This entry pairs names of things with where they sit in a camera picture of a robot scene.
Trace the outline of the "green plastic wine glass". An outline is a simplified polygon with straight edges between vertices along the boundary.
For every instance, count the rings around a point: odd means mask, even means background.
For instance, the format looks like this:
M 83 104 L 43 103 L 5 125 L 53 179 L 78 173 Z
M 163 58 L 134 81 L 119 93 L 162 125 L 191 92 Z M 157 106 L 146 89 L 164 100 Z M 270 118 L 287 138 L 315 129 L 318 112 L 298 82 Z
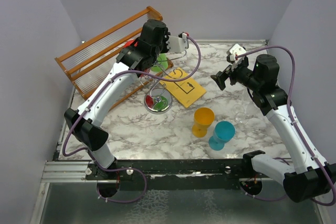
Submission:
M 168 68 L 168 61 L 166 54 L 159 54 L 154 63 L 154 66 L 151 67 L 152 72 L 161 72 L 162 70 L 166 70 Z

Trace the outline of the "red plastic wine glass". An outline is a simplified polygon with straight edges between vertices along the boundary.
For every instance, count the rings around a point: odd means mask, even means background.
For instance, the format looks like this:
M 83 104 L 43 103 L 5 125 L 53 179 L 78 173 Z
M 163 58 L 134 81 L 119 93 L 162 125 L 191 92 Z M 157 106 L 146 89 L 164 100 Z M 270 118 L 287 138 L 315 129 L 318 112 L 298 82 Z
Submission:
M 134 48 L 137 47 L 137 44 L 138 44 L 138 40 L 137 39 L 129 40 L 129 41 L 127 41 L 124 44 L 123 48 L 127 48 L 127 49 L 131 49 L 132 50 L 132 49 L 134 49 Z

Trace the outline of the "orange plastic wine glass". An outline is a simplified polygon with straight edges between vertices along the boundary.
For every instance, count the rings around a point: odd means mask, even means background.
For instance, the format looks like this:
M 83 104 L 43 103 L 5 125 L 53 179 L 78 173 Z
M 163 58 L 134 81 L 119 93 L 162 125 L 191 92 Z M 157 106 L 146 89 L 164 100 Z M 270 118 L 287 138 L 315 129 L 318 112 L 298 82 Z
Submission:
M 215 114 L 211 109 L 206 107 L 197 109 L 194 113 L 193 135 L 198 138 L 204 137 L 214 120 Z

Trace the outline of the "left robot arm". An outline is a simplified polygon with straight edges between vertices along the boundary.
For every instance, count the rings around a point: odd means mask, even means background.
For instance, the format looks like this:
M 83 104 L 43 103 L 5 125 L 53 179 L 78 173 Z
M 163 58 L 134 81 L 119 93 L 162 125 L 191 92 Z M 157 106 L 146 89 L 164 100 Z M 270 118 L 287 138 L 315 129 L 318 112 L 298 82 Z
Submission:
M 115 175 L 113 163 L 116 159 L 107 145 L 109 134 L 100 126 L 124 90 L 150 69 L 161 51 L 166 49 L 168 35 L 165 23 L 149 19 L 144 23 L 140 36 L 121 49 L 112 69 L 95 92 L 77 109 L 65 111 L 69 135 L 74 135 L 83 144 L 83 149 L 99 163 L 98 173 L 104 179 Z

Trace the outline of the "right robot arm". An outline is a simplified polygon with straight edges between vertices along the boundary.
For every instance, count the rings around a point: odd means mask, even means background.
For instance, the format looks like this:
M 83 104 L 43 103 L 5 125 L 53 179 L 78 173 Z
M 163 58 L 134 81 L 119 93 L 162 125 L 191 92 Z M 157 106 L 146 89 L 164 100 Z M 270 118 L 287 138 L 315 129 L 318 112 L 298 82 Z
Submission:
M 241 171 L 246 177 L 262 173 L 281 184 L 294 202 L 312 199 L 335 189 L 335 164 L 329 164 L 315 149 L 299 123 L 286 91 L 277 85 L 279 65 L 275 57 L 262 54 L 254 68 L 243 58 L 211 76 L 221 90 L 225 81 L 240 83 L 252 91 L 252 100 L 271 122 L 285 144 L 292 165 L 279 162 L 263 151 L 243 155 Z

